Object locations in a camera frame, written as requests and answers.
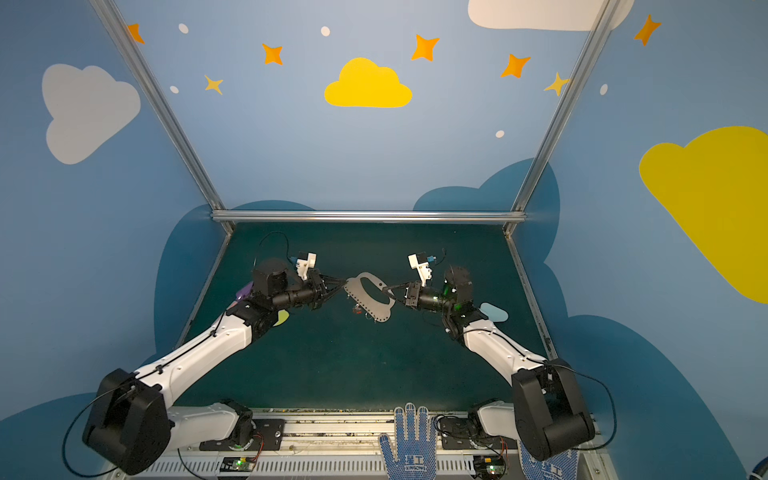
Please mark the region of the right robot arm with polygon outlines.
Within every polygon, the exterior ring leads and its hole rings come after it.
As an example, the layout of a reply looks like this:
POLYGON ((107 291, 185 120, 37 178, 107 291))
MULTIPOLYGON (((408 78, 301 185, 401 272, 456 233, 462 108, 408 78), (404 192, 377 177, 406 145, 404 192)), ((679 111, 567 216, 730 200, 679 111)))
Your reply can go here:
POLYGON ((491 316, 474 304, 467 269, 449 267, 440 288, 418 280, 385 287, 383 293, 408 308, 440 314, 451 338, 509 383, 512 402, 494 407, 499 419, 487 422, 482 409, 476 411, 488 435, 515 439, 539 461, 595 438, 594 421, 570 365, 533 353, 496 327, 491 316))

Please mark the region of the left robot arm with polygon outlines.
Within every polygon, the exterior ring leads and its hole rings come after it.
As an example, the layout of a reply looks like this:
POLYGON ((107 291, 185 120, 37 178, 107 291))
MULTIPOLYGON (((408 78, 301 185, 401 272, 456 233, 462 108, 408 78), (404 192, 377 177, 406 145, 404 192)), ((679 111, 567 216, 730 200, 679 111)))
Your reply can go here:
POLYGON ((263 337, 291 308, 317 309, 345 285, 320 273, 312 255, 294 263, 270 258, 212 325, 173 352, 132 372, 116 369, 101 381, 83 443, 119 470, 135 475, 167 450, 227 442, 244 450, 256 436, 252 411, 222 400, 178 408, 176 401, 208 372, 263 337))

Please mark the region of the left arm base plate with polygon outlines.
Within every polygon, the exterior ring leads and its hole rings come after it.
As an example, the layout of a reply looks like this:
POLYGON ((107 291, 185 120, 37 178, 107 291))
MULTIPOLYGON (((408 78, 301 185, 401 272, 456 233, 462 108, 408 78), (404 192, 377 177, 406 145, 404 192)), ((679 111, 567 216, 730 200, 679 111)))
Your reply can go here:
POLYGON ((256 418, 247 427, 237 427, 223 440, 201 442, 201 451, 256 452, 278 451, 282 444, 284 419, 256 418))

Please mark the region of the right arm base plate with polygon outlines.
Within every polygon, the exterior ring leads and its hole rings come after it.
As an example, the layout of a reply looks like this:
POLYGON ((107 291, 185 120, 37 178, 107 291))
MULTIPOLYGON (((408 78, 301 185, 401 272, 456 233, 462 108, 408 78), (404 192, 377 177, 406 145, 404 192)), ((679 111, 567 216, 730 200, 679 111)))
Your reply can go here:
POLYGON ((497 445, 498 438, 488 435, 474 418, 437 415, 433 424, 443 450, 484 450, 497 445))

